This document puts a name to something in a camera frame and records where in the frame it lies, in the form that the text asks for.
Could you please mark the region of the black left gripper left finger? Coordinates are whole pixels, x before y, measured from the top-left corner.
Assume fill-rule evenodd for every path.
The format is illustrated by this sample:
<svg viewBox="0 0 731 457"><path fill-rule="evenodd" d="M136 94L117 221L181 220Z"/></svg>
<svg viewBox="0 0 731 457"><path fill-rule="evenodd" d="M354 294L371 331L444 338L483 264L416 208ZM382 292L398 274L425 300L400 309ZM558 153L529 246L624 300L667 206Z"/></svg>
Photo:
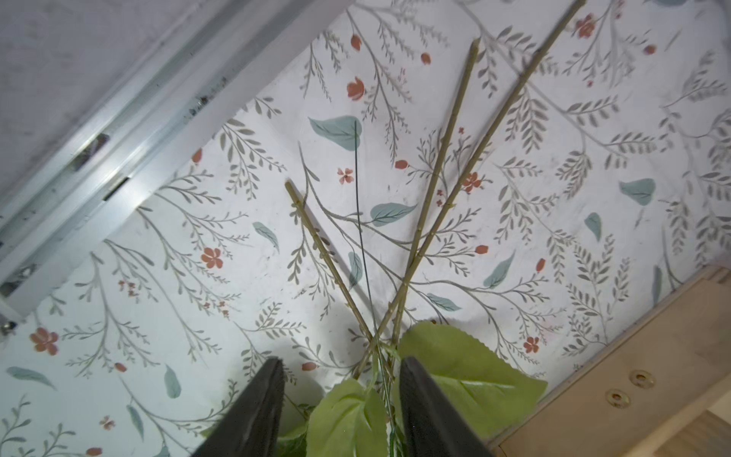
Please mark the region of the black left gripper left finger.
<svg viewBox="0 0 731 457"><path fill-rule="evenodd" d="M232 404L195 457L273 456L285 394L284 364L272 357Z"/></svg>

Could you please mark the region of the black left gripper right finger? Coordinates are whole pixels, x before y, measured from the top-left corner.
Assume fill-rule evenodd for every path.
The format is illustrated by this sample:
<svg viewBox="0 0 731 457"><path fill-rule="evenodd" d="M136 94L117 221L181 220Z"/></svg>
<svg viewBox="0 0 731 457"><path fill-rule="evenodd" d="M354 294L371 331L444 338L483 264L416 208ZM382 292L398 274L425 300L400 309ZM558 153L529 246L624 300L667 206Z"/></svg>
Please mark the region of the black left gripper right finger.
<svg viewBox="0 0 731 457"><path fill-rule="evenodd" d="M414 357L401 363L399 394L410 456L491 455Z"/></svg>

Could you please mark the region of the light blue carnation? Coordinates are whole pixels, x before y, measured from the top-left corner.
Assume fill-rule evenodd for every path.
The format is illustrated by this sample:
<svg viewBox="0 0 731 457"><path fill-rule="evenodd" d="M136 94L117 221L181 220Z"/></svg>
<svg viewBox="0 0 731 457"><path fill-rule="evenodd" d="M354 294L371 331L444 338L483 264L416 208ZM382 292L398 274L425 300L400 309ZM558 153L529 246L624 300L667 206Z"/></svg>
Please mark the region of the light blue carnation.
<svg viewBox="0 0 731 457"><path fill-rule="evenodd" d="M353 122L353 140L354 140L354 183L355 183L355 202L356 202L356 227L358 230L358 236L359 236L359 247L362 255L363 260L363 272L365 277L365 290L367 291L367 304L369 305L369 310L371 313L371 318L373 322L373 337L369 340L369 344L372 346L372 376L371 376L371 384L375 386L378 381L381 381L381 388L382 388L382 397L385 402L385 408L386 408L386 419L388 419L388 424L386 424L386 428L388 429L388 445L389 445L389 456L399 456L400 452L400 445L398 440L398 433L395 428L394 424L394 416L393 416L393 405L391 403L391 388L393 386L393 380L391 379L391 375L389 374L389 366L388 366L388 358L384 356L380 343L381 339L380 336L377 334L377 329L379 326L379 322L377 320L376 315L376 308L373 304L372 299L372 291L371 291L371 284L370 284L370 278L369 278L369 261L367 260L366 255L366 249L365 249L365 239L364 239L364 230L362 225L362 212L361 212L361 204L360 204L360 183L359 183L359 155L358 155L358 145L359 145L359 128L358 128L358 121L355 120Z"/></svg>

